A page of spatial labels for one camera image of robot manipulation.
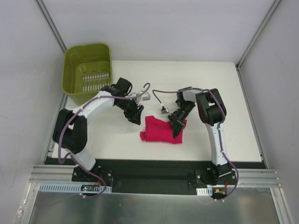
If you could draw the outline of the pink t shirt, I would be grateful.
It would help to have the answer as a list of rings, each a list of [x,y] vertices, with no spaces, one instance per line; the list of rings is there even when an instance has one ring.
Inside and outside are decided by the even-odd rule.
[[[170,144],[183,143],[183,131],[174,138],[172,134],[171,122],[165,122],[154,116],[145,117],[145,129],[140,132],[140,138],[145,142],[162,142]]]

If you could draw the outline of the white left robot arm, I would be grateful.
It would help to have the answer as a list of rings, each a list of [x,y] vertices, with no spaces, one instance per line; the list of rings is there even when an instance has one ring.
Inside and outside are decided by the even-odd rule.
[[[58,144],[58,149],[65,149],[67,155],[83,170],[83,177],[93,182],[102,180],[95,158],[86,148],[88,123],[107,109],[117,106],[123,110],[125,118],[136,125],[141,124],[141,114],[144,109],[142,97],[149,90],[150,83],[131,96],[132,84],[124,78],[117,83],[104,86],[95,97],[73,110],[62,109],[58,113],[52,139]]]

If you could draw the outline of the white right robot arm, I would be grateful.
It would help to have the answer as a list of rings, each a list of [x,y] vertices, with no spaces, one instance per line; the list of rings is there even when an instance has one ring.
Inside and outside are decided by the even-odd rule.
[[[188,87],[178,90],[176,94],[178,109],[168,116],[173,138],[177,138],[185,128],[185,119],[196,106],[199,118],[207,128],[211,148],[211,167],[200,175],[200,179],[214,186],[223,183],[227,175],[231,174],[232,166],[229,163],[224,140],[227,111],[219,91]]]

